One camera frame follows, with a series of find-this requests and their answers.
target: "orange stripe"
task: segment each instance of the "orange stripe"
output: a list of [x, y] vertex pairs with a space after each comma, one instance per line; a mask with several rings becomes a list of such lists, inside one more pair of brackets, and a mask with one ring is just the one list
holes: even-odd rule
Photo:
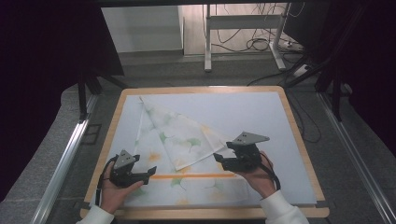
[[151, 179], [173, 179], [173, 178], [187, 178], [187, 177], [235, 177], [235, 174], [201, 174], [201, 175], [152, 175]]

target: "person's left hand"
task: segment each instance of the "person's left hand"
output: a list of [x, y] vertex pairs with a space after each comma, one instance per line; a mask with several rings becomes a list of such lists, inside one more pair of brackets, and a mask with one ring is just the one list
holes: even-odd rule
[[110, 172], [111, 169], [113, 168], [113, 165], [114, 165], [114, 161], [108, 165], [105, 171], [103, 186], [102, 186], [102, 203], [100, 207], [103, 210], [107, 211], [109, 214], [114, 215], [117, 209], [119, 209], [119, 207], [123, 204], [123, 201], [128, 196], [128, 194], [139, 189], [143, 185], [143, 181], [136, 182], [125, 189], [121, 189], [115, 186], [109, 180]]

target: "white sleeve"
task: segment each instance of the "white sleeve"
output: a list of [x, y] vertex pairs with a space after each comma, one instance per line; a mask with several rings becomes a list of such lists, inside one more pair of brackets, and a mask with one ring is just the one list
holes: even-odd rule
[[110, 224], [114, 216], [94, 205], [91, 207], [87, 216], [85, 216], [77, 224]]
[[289, 204], [280, 190], [261, 200], [260, 205], [267, 215], [266, 224], [309, 224], [300, 209]]

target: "hand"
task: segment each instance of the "hand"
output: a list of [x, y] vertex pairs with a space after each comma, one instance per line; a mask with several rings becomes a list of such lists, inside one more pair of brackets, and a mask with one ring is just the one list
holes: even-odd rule
[[125, 189], [118, 188], [109, 180], [111, 168], [113, 167], [113, 165], [114, 161], [108, 165], [105, 171], [102, 186], [102, 204], [100, 207], [103, 210], [107, 211], [109, 214], [114, 215], [117, 209], [119, 209], [119, 207], [123, 204], [126, 196], [128, 196], [128, 194], [130, 194], [131, 192], [139, 189], [143, 185], [143, 181], [136, 182]]
[[[263, 155], [265, 155], [265, 157], [267, 157], [267, 155], [263, 151], [260, 151], [260, 153], [262, 153]], [[266, 166], [268, 169], [272, 170], [271, 168], [273, 166], [272, 162], [269, 161], [269, 159], [267, 160], [263, 155], [262, 155], [262, 164]], [[260, 167], [257, 167], [255, 170], [246, 173], [245, 172], [235, 172], [235, 173], [244, 177], [249, 183], [249, 185], [257, 192], [259, 192], [263, 198], [267, 198], [276, 192], [274, 181]]]

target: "gray carpet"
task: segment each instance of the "gray carpet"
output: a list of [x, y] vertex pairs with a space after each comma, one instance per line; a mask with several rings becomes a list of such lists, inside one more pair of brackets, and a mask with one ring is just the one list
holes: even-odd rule
[[[213, 71], [205, 73], [203, 57], [183, 58], [179, 55], [120, 56], [125, 77], [117, 77], [131, 87], [170, 86], [245, 86], [250, 81], [278, 73], [271, 55], [216, 56]], [[254, 85], [276, 85], [282, 76], [269, 77]], [[91, 181], [92, 172], [105, 141], [121, 89], [99, 78], [103, 92], [92, 114], [91, 134], [86, 133], [70, 167], [61, 192], [47, 223], [75, 223]], [[316, 77], [311, 77], [288, 90], [293, 113], [304, 138], [305, 146], [331, 209], [327, 218], [310, 218], [311, 223], [383, 223], [376, 207], [361, 182], [338, 135], [331, 125], [313, 89]], [[77, 87], [66, 90], [62, 107], [46, 139], [35, 157], [0, 204], [1, 223], [27, 223], [48, 185], [62, 156], [71, 132], [78, 122]], [[395, 207], [396, 159], [380, 139], [349, 105], [341, 101], [343, 123], [374, 177]], [[23, 211], [15, 216], [15, 211]], [[139, 223], [241, 223], [236, 221], [139, 221]], [[243, 220], [263, 223], [263, 220]]]

